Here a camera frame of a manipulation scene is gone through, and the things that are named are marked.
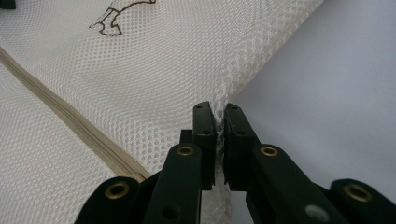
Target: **zipper teeth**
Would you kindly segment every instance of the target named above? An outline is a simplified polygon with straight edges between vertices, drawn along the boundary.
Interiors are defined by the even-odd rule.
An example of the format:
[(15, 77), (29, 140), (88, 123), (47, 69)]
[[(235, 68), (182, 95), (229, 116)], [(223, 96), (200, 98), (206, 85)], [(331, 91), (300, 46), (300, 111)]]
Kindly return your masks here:
[(75, 108), (24, 70), (2, 48), (0, 61), (25, 87), (55, 112), (116, 175), (129, 176), (139, 182), (149, 177), (149, 173), (134, 158), (96, 129)]

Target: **metal grommet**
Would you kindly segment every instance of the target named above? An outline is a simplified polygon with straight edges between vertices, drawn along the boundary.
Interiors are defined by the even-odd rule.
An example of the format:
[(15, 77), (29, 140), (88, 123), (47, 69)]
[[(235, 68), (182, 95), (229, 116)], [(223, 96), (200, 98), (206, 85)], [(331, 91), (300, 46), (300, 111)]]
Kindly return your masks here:
[(125, 181), (119, 181), (110, 185), (105, 192), (108, 199), (122, 198), (129, 192), (129, 185)]
[(180, 156), (190, 156), (194, 153), (194, 149), (192, 147), (180, 147), (177, 149), (177, 154)]
[(368, 203), (373, 199), (373, 195), (360, 185), (349, 184), (344, 187), (344, 192), (351, 198), (362, 203)]
[(262, 149), (260, 149), (260, 152), (264, 156), (269, 156), (269, 157), (274, 157), (274, 156), (277, 156), (277, 154), (278, 154), (278, 151), (276, 149), (274, 149), (273, 147), (262, 147)]

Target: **brown line drawing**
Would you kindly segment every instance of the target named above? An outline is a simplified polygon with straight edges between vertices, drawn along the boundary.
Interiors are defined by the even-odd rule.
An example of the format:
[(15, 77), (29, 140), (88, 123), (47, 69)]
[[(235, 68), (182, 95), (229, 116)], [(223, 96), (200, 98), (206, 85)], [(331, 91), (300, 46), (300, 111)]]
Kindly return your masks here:
[(99, 22), (90, 26), (90, 28), (101, 26), (99, 33), (102, 35), (122, 35), (122, 30), (118, 24), (114, 23), (117, 17), (126, 9), (138, 4), (154, 4), (156, 0), (117, 0), (114, 1), (107, 9), (105, 14), (98, 18)]

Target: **zipper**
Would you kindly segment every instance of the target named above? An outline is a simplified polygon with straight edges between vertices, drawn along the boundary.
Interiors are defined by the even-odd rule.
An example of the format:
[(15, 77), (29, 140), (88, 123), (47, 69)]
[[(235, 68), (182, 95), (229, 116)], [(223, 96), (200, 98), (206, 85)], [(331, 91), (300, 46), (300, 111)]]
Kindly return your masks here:
[(149, 172), (134, 158), (108, 139), (73, 106), (24, 70), (2, 48), (0, 62), (40, 98), (116, 175), (129, 176), (138, 182), (150, 177)]

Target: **white mesh fabric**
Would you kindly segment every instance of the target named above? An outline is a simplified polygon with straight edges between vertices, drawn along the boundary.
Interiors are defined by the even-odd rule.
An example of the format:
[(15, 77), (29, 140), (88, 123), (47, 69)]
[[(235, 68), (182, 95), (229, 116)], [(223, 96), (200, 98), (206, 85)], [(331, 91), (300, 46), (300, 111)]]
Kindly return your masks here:
[(0, 64), (0, 223), (73, 223), (114, 174)]
[[(49, 7), (44, 2), (35, 4)], [(162, 168), (180, 129), (191, 127), (192, 106), (210, 101), (220, 123), (231, 97), (321, 0), (158, 0), (134, 5), (120, 15), (107, 9), (108, 1), (87, 2), (95, 5), (89, 8), (84, 2), (87, 16), (66, 7), (61, 24), (54, 15), (54, 21), (37, 20), (35, 34), (44, 36), (50, 48), (29, 36), (32, 31), (11, 32), (10, 24), (31, 24), (28, 16), (0, 14), (0, 45), (153, 174)], [(122, 6), (120, 0), (115, 5)], [(93, 20), (99, 11), (107, 14)], [(97, 24), (104, 18), (114, 19), (121, 32), (107, 27), (107, 33), (100, 33), (113, 22)], [(64, 35), (49, 38), (46, 27), (56, 27), (55, 33), (63, 29)], [(22, 39), (12, 38), (15, 34)], [(20, 42), (26, 49), (20, 49)], [(43, 49), (30, 50), (34, 42)], [(221, 193), (203, 202), (203, 223), (229, 220), (228, 192), (220, 183), (217, 188)]]

